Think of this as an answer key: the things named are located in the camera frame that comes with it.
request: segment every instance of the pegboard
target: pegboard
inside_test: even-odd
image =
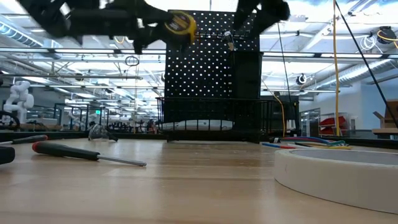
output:
[[[197,22],[195,43],[184,52],[167,46],[165,96],[193,98],[232,98],[233,72],[230,51],[223,42],[230,31],[237,51],[258,52],[259,37],[247,40],[255,15],[239,31],[233,31],[233,12],[187,11]]]

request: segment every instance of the cable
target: cable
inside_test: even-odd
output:
[[[398,39],[391,39],[391,38],[387,38],[387,37],[383,37],[382,35],[380,35],[382,31],[379,30],[379,32],[377,32],[377,36],[380,37],[383,40],[388,40],[388,41],[392,41],[394,43],[394,45],[396,46],[396,48],[398,49],[398,44],[396,41],[398,41]]]
[[[262,83],[266,86],[266,88],[269,90],[267,84],[264,82],[263,79],[261,79]],[[282,137],[285,137],[285,132],[286,132],[286,125],[285,125],[285,110],[284,110],[284,104],[279,100],[278,97],[275,96],[275,94],[273,92],[270,91],[270,93],[272,94],[272,96],[274,96],[274,98],[280,103],[280,107],[282,108],[282,124],[284,126],[283,130],[283,134]]]
[[[119,41],[118,38],[116,38],[116,36],[113,37],[114,41],[118,44],[123,44],[124,40],[126,39],[125,37],[122,38],[122,41]]]
[[[128,67],[134,67],[139,65],[139,59],[136,56],[128,56],[124,59],[124,63],[128,66]]]
[[[341,9],[340,9],[339,5],[337,4],[337,2],[336,2],[336,6],[337,6],[338,10],[340,11],[341,18],[344,20],[344,23],[346,24],[346,27],[347,27],[347,29],[348,29],[349,34],[350,34],[352,37],[354,37],[353,31],[351,31],[351,28],[349,28],[349,25],[348,25],[346,19],[344,18],[343,13],[341,13]],[[387,103],[386,97],[384,96],[384,94],[383,94],[383,92],[382,92],[382,90],[381,90],[381,88],[380,88],[379,82],[377,81],[376,77],[374,76],[374,74],[373,74],[373,72],[372,72],[372,70],[371,70],[371,67],[370,67],[369,64],[368,64],[368,61],[366,60],[365,56],[364,56],[363,53],[362,53],[361,48],[360,48],[359,45],[358,45],[358,42],[356,41],[355,38],[353,38],[353,40],[354,40],[354,43],[355,43],[356,47],[358,48],[358,50],[359,50],[359,52],[360,52],[360,54],[361,54],[361,56],[362,56],[363,62],[364,62],[365,65],[367,66],[367,68],[368,68],[368,70],[369,70],[369,73],[370,73],[371,76],[372,76],[373,82],[374,82],[374,84],[376,85],[377,90],[379,90],[380,96],[381,96],[381,98],[383,99],[383,102],[384,102],[384,104],[386,105],[386,108],[387,108],[388,112],[390,113],[391,118],[392,118],[392,120],[394,121],[394,124],[395,124],[396,127],[398,128],[398,122],[397,122],[397,120],[396,120],[396,117],[395,117],[394,114],[392,113],[392,110],[391,110],[390,106],[389,106],[388,103]]]
[[[284,47],[282,45],[282,37],[280,36],[279,22],[278,22],[278,33],[279,33],[280,51],[282,52],[282,59],[284,60],[286,83],[287,83],[287,92],[289,93],[289,103],[292,104],[292,98],[290,97],[289,78],[287,77],[287,69],[286,69]]]
[[[336,135],[340,136],[340,120],[338,114],[338,90],[340,88],[340,80],[338,75],[338,64],[337,64],[337,48],[336,48],[336,0],[333,0],[333,53],[335,56],[335,71],[336,71],[336,110],[335,110],[335,124],[336,124]]]

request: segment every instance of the yellow cable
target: yellow cable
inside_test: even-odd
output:
[[[269,90],[269,88],[268,88],[267,84],[264,82],[264,80],[261,79],[261,81],[262,81],[263,84],[266,86],[266,88]],[[283,126],[284,126],[284,132],[283,132],[283,134],[282,134],[282,137],[284,138],[284,137],[285,137],[285,132],[286,132],[284,105],[283,105],[283,103],[279,100],[279,98],[275,96],[275,94],[274,94],[273,92],[270,91],[270,93],[271,93],[272,96],[274,96],[274,98],[280,103],[280,107],[282,108],[282,123],[283,123]]]
[[[387,37],[383,37],[382,35],[380,35],[381,32],[382,32],[382,31],[379,30],[379,32],[377,32],[377,36],[380,37],[380,38],[383,39],[383,40],[393,41],[394,45],[395,45],[396,48],[398,49],[398,44],[397,44],[397,42],[396,42],[396,41],[398,41],[398,39],[390,39],[390,38],[387,38]]]
[[[336,0],[333,0],[333,53],[335,55],[335,70],[336,70],[336,112],[335,112],[335,122],[336,122],[336,132],[337,136],[340,136],[340,121],[338,119],[338,90],[340,87],[339,75],[338,75],[338,65],[337,65],[337,49],[336,49]]]
[[[118,43],[118,44],[123,44],[124,43],[124,37],[122,38],[122,41],[119,41],[117,38],[116,38],[116,36],[115,37],[113,37],[113,39],[114,39],[114,41],[116,41],[116,43]]]

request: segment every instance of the black cable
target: black cable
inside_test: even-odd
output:
[[[365,65],[367,66],[367,68],[368,68],[368,70],[369,70],[369,73],[370,73],[371,76],[372,76],[372,79],[373,79],[373,81],[374,81],[374,84],[376,84],[376,87],[377,87],[377,89],[379,90],[380,96],[381,96],[381,98],[383,99],[383,102],[384,102],[384,104],[386,105],[386,108],[387,108],[388,112],[390,113],[391,118],[392,118],[392,120],[394,121],[394,124],[395,124],[396,127],[398,128],[398,122],[397,122],[397,120],[396,120],[396,117],[395,117],[394,114],[392,113],[392,110],[391,110],[390,106],[389,106],[388,103],[387,103],[386,97],[384,96],[384,94],[383,94],[383,92],[382,92],[382,90],[381,90],[381,88],[380,88],[379,82],[377,82],[376,77],[374,76],[374,74],[373,74],[373,72],[372,72],[372,70],[371,70],[371,67],[370,67],[369,64],[368,64],[368,61],[366,60],[365,56],[363,55],[362,50],[361,50],[361,48],[359,47],[359,45],[358,45],[358,43],[357,43],[357,41],[356,41],[356,39],[355,39],[355,37],[354,37],[354,34],[353,34],[353,32],[351,31],[351,28],[349,28],[349,25],[348,25],[346,19],[344,18],[344,15],[343,15],[343,13],[341,12],[341,9],[340,9],[339,5],[337,4],[337,2],[336,2],[336,6],[337,6],[337,8],[338,8],[338,10],[339,10],[339,12],[340,12],[341,18],[344,20],[344,23],[346,24],[346,27],[347,27],[347,29],[348,29],[349,34],[350,34],[351,37],[353,38],[354,43],[355,43],[356,47],[358,48],[359,53],[360,53],[361,56],[362,56],[363,62],[364,62]]]
[[[278,22],[278,33],[279,33],[280,50],[282,51],[282,58],[283,58],[283,60],[284,60],[285,75],[286,75],[286,83],[287,83],[287,92],[289,93],[289,102],[290,102],[290,104],[292,104],[292,98],[290,97],[289,78],[287,77],[287,69],[286,69],[286,61],[285,61],[284,47],[283,47],[283,45],[282,45],[282,36],[280,35],[279,22]]]
[[[134,67],[139,65],[139,59],[136,56],[128,56],[124,59],[124,63],[129,67]]]
[[[4,130],[4,129],[8,129],[8,130],[18,130],[21,128],[21,123],[19,122],[19,119],[17,116],[13,115],[12,113],[6,112],[6,111],[0,111],[0,120],[2,119],[3,116],[9,116],[11,117],[16,125],[14,127],[12,127],[12,124],[10,124],[9,126],[5,126],[5,125],[0,125],[0,130]]]

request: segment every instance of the table surface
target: table surface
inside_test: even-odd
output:
[[[17,145],[16,160],[0,166],[1,224],[398,223],[398,215],[280,185],[272,176],[274,148],[245,142],[54,142],[148,166],[50,157],[35,154],[30,144]]]

